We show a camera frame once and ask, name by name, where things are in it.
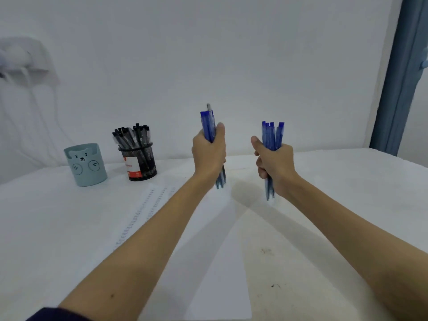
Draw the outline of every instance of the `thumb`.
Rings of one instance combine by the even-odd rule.
[[[266,151],[268,151],[268,149],[265,148],[265,146],[262,142],[260,142],[257,136],[251,137],[251,144],[253,145],[254,150],[259,153],[259,155],[263,155],[264,153],[266,153]]]
[[[226,129],[224,128],[223,123],[218,123],[215,130],[215,142],[223,141],[224,142],[224,134],[226,133]]]

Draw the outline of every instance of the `forearm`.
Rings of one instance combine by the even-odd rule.
[[[190,217],[211,188],[194,176],[60,304],[92,320],[136,320]]]
[[[286,198],[334,245],[396,317],[428,314],[428,255],[329,198],[303,179]]]

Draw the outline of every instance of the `blue door frame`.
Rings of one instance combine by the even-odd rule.
[[[428,0],[403,0],[370,147],[397,156],[416,85],[428,66]]]

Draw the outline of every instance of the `stain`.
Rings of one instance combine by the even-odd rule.
[[[269,248],[262,248],[260,251],[261,251],[261,252],[263,252],[265,255],[275,255],[275,254],[272,252],[272,250],[271,250],[271,249],[269,249]]]

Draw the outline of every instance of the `blue bear pen holder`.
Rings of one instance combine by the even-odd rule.
[[[64,149],[64,153],[78,186],[92,186],[107,179],[97,143],[71,146]]]

